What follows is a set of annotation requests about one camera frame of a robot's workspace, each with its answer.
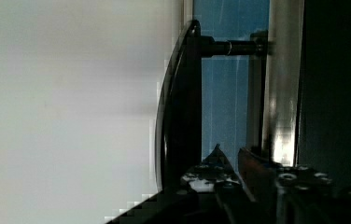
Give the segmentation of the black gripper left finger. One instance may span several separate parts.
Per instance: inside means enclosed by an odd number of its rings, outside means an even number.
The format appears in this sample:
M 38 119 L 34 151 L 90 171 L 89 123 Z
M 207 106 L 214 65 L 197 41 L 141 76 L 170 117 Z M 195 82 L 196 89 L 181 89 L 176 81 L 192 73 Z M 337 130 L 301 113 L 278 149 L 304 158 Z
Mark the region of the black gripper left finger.
M 213 151 L 198 165 L 191 166 L 180 177 L 180 184 L 198 193 L 213 192 L 216 183 L 231 182 L 241 184 L 228 158 L 216 144 Z

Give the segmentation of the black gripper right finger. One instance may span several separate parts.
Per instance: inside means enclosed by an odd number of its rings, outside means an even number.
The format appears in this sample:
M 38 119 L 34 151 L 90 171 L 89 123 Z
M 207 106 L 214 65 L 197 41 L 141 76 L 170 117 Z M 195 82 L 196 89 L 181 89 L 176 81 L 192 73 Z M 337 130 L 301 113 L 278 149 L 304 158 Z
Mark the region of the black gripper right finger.
M 259 203 L 273 200 L 275 175 L 280 167 L 279 163 L 265 160 L 245 147 L 238 152 L 238 172 Z

